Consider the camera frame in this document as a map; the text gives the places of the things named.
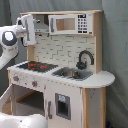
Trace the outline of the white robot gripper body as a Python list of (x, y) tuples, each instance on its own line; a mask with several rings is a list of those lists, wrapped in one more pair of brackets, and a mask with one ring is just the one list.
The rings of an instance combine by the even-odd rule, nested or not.
[(23, 45), (35, 45), (34, 19), (31, 14), (17, 18), (16, 35), (23, 38)]

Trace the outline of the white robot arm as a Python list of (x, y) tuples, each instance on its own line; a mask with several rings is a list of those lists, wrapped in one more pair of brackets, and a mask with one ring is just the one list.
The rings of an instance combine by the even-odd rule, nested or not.
[[(17, 39), (20, 37), (25, 46), (35, 44), (34, 19), (31, 14), (18, 17), (15, 25), (0, 27), (0, 45), (3, 49), (0, 70), (17, 56)], [(47, 120), (40, 114), (15, 116), (3, 113), (2, 108), (11, 92), (12, 86), (9, 86), (0, 97), (0, 128), (48, 128)]]

